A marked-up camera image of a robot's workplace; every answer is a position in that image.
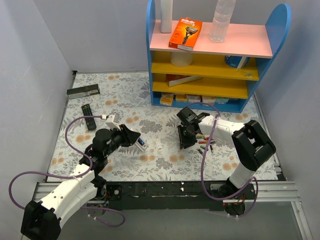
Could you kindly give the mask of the blue battery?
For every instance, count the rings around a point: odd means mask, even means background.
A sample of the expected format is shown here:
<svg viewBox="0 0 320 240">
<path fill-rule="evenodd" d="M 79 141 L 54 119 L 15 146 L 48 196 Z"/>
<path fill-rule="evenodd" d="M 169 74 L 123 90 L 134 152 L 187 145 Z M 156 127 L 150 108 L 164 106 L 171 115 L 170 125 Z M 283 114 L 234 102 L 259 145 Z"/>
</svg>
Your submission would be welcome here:
<svg viewBox="0 0 320 240">
<path fill-rule="evenodd" d="M 141 140 L 140 138 L 138 139 L 138 142 L 139 142 L 139 144 L 140 144 L 141 146 L 144 146 L 144 145 L 145 145 L 144 141 Z"/>
</svg>

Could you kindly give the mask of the white remote control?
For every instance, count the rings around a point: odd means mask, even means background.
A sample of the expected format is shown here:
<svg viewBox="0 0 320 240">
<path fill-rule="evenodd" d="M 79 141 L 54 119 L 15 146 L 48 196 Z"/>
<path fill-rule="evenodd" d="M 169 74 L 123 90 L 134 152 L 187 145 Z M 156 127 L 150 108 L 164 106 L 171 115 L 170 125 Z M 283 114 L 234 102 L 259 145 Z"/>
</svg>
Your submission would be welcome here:
<svg viewBox="0 0 320 240">
<path fill-rule="evenodd" d="M 134 145 L 139 149 L 140 152 L 145 153 L 147 148 L 148 148 L 148 144 L 147 142 L 142 138 L 139 137 L 137 139 L 137 141 L 134 143 Z"/>
</svg>

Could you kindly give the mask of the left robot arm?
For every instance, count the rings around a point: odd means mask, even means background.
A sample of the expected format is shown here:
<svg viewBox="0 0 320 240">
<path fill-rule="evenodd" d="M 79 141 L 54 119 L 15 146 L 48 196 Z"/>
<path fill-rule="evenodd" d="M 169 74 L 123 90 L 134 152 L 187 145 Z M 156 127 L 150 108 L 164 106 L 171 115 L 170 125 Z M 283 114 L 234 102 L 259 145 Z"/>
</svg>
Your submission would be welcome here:
<svg viewBox="0 0 320 240">
<path fill-rule="evenodd" d="M 141 134 L 124 124 L 95 133 L 92 144 L 69 179 L 61 182 L 39 201 L 30 201 L 24 210 L 21 233 L 31 240 L 56 240 L 68 219 L 91 199 L 106 196 L 106 181 L 99 175 L 108 156 L 120 147 L 138 143 Z"/>
</svg>

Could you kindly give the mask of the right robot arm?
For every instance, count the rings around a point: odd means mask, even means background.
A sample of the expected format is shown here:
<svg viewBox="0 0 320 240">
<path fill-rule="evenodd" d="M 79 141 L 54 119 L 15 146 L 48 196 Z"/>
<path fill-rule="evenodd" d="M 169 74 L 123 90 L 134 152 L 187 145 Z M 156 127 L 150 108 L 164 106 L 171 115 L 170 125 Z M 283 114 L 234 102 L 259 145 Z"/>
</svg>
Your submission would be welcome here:
<svg viewBox="0 0 320 240">
<path fill-rule="evenodd" d="M 257 170 L 276 153 L 276 146 L 255 120 L 247 123 L 231 122 L 221 119 L 219 114 L 196 114 L 189 107 L 180 110 L 177 117 L 181 122 L 178 126 L 181 149 L 192 147 L 197 142 L 198 134 L 223 138 L 235 147 L 239 164 L 223 185 L 208 191 L 204 179 L 200 180 L 204 193 L 212 200 L 239 198 L 248 184 L 255 179 Z"/>
</svg>

